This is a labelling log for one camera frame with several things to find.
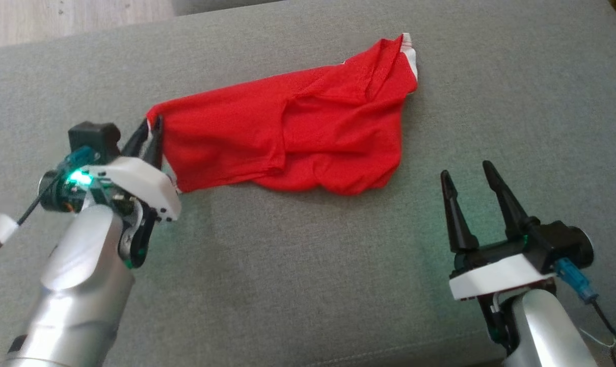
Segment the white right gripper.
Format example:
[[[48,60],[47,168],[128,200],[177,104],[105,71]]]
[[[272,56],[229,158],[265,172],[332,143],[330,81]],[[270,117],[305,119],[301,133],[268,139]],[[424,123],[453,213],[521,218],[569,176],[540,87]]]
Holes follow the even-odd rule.
[[[541,274],[524,255],[529,231],[541,222],[529,216],[491,161],[483,161],[485,177],[501,209],[508,240],[479,246],[458,202],[458,192],[447,170],[440,174],[450,251],[455,253],[449,288],[455,300],[515,290],[554,277]]]

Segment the grey yellow sofa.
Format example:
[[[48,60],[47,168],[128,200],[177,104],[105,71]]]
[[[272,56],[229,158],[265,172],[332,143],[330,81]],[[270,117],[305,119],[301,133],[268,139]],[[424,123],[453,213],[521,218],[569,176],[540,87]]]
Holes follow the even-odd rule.
[[[471,365],[501,357],[448,288],[440,172],[481,243],[530,215],[580,227],[616,327],[616,13],[608,0],[286,0],[0,48],[0,212],[19,216],[82,121],[125,137],[152,105],[338,63],[412,35],[403,159],[355,197],[242,184],[157,225],[106,367]]]

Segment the red shorts with white trim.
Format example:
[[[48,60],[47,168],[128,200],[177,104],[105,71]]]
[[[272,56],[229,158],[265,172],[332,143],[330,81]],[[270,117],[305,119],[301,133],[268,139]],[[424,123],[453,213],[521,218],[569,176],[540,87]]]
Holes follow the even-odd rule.
[[[251,181],[268,190],[357,195],[387,185],[418,87],[412,37],[347,60],[155,104],[163,154],[183,193]]]

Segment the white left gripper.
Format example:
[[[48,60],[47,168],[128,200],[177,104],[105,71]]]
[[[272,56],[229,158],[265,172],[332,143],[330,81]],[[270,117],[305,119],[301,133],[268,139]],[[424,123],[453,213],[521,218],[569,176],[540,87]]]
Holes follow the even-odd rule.
[[[177,191],[170,177],[158,170],[163,167],[163,122],[163,116],[157,116],[150,130],[143,119],[121,156],[107,165],[92,163],[65,171],[59,163],[40,180],[40,206],[45,211],[80,213],[100,204],[139,219],[151,209],[156,221],[177,221],[181,213]]]

